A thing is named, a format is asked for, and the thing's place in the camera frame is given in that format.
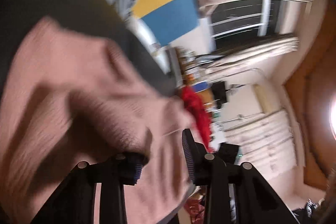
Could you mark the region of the pink knit sweater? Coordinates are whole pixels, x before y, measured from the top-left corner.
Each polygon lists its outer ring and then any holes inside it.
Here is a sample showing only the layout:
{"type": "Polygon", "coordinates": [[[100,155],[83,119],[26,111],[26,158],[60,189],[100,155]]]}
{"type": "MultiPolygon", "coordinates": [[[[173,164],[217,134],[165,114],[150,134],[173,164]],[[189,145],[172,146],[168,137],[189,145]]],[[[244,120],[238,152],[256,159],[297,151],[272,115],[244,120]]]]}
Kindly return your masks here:
{"type": "Polygon", "coordinates": [[[182,132],[193,118],[137,73],[112,40],[45,17],[23,39],[1,99],[1,207],[29,223],[80,161],[118,152],[147,164],[125,188],[127,221],[157,223],[191,188],[182,132]]]}

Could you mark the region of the pink quilt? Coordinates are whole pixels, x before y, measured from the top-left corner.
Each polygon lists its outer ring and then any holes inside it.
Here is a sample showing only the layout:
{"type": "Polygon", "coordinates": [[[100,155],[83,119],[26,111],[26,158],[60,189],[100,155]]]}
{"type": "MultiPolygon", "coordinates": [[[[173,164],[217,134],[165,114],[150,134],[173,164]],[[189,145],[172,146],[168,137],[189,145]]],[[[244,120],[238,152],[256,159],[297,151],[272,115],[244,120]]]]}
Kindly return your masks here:
{"type": "Polygon", "coordinates": [[[185,205],[192,224],[204,224],[205,218],[205,197],[197,196],[187,199],[185,205]]]}

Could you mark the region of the black monitor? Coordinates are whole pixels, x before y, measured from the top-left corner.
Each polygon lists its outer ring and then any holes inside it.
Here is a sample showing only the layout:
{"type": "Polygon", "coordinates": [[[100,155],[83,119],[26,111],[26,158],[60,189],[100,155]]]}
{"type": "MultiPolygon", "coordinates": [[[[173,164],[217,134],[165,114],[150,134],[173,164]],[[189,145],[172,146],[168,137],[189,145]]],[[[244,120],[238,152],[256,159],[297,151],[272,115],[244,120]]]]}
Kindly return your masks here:
{"type": "Polygon", "coordinates": [[[211,85],[211,91],[214,96],[214,101],[218,110],[221,109],[222,105],[228,102],[226,82],[215,82],[211,85]]]}

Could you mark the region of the red knit sweater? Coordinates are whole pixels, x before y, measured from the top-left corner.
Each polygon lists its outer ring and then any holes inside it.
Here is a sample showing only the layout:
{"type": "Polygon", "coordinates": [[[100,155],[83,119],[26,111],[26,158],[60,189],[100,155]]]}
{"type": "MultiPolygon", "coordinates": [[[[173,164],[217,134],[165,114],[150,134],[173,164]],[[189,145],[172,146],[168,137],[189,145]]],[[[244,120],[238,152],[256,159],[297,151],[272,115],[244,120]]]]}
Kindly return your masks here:
{"type": "Polygon", "coordinates": [[[213,149],[210,147],[211,120],[203,106],[201,98],[189,86],[182,87],[179,96],[183,100],[185,109],[194,117],[196,127],[206,150],[212,152],[213,149]]]}

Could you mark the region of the air conditioner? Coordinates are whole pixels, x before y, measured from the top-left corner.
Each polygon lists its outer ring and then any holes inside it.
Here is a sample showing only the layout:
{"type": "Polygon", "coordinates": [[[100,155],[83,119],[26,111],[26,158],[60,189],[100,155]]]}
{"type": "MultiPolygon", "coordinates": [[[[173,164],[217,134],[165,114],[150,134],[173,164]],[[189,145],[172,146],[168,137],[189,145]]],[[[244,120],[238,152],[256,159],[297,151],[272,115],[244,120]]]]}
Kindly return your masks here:
{"type": "Polygon", "coordinates": [[[254,84],[253,85],[253,90],[254,90],[255,96],[256,96],[256,98],[259,102],[259,105],[262,109],[262,112],[264,114],[270,114],[270,113],[275,112],[274,105],[273,105],[271,99],[269,98],[268,93],[266,92],[264,87],[259,85],[259,84],[254,84]]]}

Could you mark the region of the wooden desk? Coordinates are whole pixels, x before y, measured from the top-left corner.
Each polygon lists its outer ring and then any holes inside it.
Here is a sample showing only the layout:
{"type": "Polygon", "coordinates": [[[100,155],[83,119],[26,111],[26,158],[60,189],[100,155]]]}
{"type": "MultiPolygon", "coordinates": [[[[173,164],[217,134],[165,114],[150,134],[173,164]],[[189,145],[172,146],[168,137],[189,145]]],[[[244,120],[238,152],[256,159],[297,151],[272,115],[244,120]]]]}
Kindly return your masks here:
{"type": "Polygon", "coordinates": [[[201,99],[204,107],[210,109],[215,106],[214,95],[210,84],[205,80],[197,56],[193,51],[182,47],[175,48],[183,84],[189,86],[201,99]]]}

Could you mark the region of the wooden wardrobe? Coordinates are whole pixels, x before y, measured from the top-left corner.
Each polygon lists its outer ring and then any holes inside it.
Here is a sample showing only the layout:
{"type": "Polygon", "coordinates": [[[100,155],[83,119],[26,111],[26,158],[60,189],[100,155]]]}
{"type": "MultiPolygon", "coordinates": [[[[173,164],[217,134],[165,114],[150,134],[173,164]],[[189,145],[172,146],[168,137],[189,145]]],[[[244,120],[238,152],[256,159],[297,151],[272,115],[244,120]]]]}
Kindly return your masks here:
{"type": "Polygon", "coordinates": [[[335,1],[328,0],[321,27],[305,58],[285,83],[303,138],[303,182],[326,190],[335,163],[335,1]]]}

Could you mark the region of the window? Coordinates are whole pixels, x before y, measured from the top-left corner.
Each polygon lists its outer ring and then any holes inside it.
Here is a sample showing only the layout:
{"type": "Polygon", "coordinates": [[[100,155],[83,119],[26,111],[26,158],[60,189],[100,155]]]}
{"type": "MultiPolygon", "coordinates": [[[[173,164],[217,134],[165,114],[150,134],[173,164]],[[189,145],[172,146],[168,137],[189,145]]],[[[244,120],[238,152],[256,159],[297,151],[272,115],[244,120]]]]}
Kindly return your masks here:
{"type": "Polygon", "coordinates": [[[249,46],[280,33],[287,1],[242,0],[218,5],[210,16],[214,48],[249,46]]]}

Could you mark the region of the white printed pillow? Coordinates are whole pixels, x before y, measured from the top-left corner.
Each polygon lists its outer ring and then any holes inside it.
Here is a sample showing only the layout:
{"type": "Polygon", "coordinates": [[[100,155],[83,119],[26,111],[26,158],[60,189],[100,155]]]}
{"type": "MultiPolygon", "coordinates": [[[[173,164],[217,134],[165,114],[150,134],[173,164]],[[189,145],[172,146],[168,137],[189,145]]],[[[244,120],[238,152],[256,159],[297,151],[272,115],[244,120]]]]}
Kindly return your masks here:
{"type": "Polygon", "coordinates": [[[137,37],[163,73],[170,73],[170,62],[167,53],[147,24],[136,16],[130,16],[125,22],[127,28],[137,37]]]}

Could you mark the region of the black bed cover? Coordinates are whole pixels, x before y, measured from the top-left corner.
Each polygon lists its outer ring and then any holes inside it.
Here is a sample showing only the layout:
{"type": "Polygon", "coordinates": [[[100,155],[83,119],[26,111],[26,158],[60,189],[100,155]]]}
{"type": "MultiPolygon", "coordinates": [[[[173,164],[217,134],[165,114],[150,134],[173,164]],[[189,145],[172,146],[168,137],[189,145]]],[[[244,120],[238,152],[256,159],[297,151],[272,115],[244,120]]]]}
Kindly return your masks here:
{"type": "Polygon", "coordinates": [[[173,76],[161,71],[105,0],[1,0],[1,85],[21,41],[44,16],[70,30],[114,40],[144,80],[162,95],[174,95],[173,76]]]}

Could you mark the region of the right wall curtain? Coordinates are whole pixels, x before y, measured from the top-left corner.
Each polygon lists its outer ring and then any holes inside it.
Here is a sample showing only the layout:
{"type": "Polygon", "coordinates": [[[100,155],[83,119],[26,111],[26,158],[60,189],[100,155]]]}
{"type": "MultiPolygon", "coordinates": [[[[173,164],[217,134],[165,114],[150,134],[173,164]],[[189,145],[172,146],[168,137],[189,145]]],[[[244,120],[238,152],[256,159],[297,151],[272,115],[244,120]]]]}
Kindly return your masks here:
{"type": "Polygon", "coordinates": [[[294,137],[286,110],[224,132],[228,143],[240,147],[239,164],[250,162],[266,180],[297,165],[294,137]]]}

